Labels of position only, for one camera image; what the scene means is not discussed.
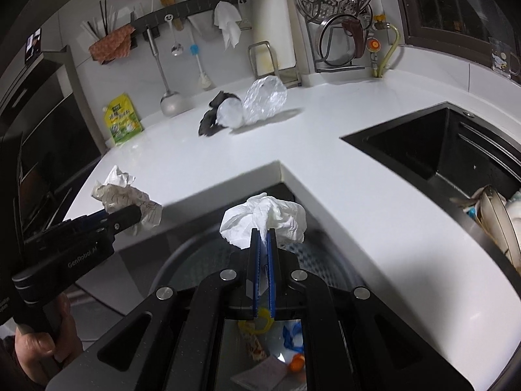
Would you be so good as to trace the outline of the left hand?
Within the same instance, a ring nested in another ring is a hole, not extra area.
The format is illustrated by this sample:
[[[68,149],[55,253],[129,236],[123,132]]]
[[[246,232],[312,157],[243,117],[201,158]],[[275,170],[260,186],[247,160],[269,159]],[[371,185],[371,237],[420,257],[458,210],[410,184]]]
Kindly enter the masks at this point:
[[[66,367],[83,352],[82,342],[71,314],[71,303],[66,294],[58,296],[57,304],[61,316],[57,341],[47,333],[24,334],[19,327],[15,335],[15,352],[23,372],[41,386],[46,386],[55,376],[43,366],[43,362],[54,361],[59,367]]]

